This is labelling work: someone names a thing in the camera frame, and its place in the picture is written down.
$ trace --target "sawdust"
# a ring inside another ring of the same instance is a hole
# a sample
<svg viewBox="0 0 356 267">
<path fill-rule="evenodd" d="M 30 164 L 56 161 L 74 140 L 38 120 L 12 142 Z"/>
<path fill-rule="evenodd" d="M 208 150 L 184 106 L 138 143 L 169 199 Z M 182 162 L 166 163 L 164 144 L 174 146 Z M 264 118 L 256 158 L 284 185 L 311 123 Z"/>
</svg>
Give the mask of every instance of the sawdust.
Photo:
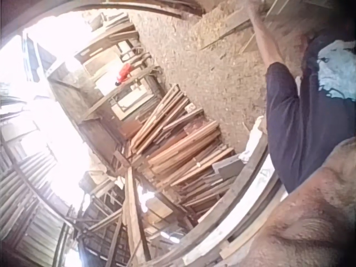
<svg viewBox="0 0 356 267">
<path fill-rule="evenodd" d="M 203 49 L 220 37 L 220 29 L 225 18 L 234 12 L 236 0 L 220 3 L 215 9 L 204 15 L 189 31 L 189 36 L 197 49 Z"/>
</svg>

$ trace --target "bare skin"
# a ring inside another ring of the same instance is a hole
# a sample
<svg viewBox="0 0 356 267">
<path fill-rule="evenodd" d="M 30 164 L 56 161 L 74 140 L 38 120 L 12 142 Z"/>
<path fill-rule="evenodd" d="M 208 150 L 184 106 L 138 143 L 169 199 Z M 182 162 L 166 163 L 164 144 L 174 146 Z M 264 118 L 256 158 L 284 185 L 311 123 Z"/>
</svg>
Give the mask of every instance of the bare skin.
<svg viewBox="0 0 356 267">
<path fill-rule="evenodd" d="M 240 266 L 354 266 L 343 260 L 355 244 L 355 209 L 352 138 L 274 210 Z"/>
<path fill-rule="evenodd" d="M 257 45 L 262 56 L 262 60 L 268 68 L 275 62 L 284 63 L 276 39 L 263 23 L 259 9 L 261 0 L 247 0 L 246 10 L 253 25 Z"/>
</svg>

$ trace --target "dark blue shirt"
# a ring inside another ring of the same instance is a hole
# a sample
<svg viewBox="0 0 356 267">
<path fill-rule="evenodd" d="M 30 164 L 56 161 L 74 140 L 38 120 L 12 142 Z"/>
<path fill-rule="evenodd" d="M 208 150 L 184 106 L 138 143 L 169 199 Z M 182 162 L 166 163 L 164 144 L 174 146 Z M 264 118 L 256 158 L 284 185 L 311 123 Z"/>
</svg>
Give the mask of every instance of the dark blue shirt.
<svg viewBox="0 0 356 267">
<path fill-rule="evenodd" d="M 356 132 L 354 34 L 320 35 L 303 61 L 300 96 L 285 65 L 274 63 L 266 74 L 269 152 L 288 192 Z"/>
</svg>

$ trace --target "wood pile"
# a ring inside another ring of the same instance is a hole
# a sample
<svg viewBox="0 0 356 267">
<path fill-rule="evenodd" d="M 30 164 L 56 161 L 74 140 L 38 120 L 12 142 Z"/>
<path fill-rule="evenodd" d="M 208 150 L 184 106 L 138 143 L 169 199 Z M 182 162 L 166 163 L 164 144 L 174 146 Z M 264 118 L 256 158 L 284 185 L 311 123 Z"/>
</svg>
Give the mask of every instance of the wood pile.
<svg viewBox="0 0 356 267">
<path fill-rule="evenodd" d="M 158 191 L 173 190 L 176 204 L 200 217 L 234 181 L 211 167 L 234 151 L 221 142 L 220 134 L 218 123 L 208 120 L 174 85 L 131 139 L 132 164 Z"/>
</svg>

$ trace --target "red object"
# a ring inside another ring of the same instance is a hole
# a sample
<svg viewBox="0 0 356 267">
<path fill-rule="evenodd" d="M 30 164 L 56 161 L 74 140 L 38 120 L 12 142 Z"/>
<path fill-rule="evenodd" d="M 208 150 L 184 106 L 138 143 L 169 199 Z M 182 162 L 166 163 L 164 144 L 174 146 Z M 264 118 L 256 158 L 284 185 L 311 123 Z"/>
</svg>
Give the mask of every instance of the red object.
<svg viewBox="0 0 356 267">
<path fill-rule="evenodd" d="M 132 70 L 132 66 L 129 63 L 124 64 L 116 78 L 117 82 L 122 83 L 124 80 L 126 80 L 127 75 L 130 74 L 131 70 Z"/>
</svg>

